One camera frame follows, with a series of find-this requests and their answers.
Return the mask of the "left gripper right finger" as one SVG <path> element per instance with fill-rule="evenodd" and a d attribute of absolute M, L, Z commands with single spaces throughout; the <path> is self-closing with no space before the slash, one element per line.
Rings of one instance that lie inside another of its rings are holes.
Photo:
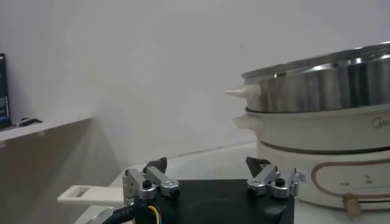
<path fill-rule="evenodd" d="M 306 173 L 293 168 L 287 175 L 282 175 L 277 166 L 266 159 L 247 157 L 246 164 L 252 175 L 247 180 L 247 193 L 251 197 L 270 194 L 277 199 L 297 197 L 299 186 L 306 184 Z"/>

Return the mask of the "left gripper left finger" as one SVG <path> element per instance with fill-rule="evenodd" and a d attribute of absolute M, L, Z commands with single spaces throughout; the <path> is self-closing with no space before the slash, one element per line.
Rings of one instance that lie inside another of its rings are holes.
<path fill-rule="evenodd" d="M 162 197 L 176 199 L 180 195 L 180 184 L 165 175 L 167 166 L 167 157 L 162 157 L 149 161 L 142 171 L 126 169 L 122 174 L 124 204 L 129 205 L 133 198 L 152 201 L 158 190 Z"/>

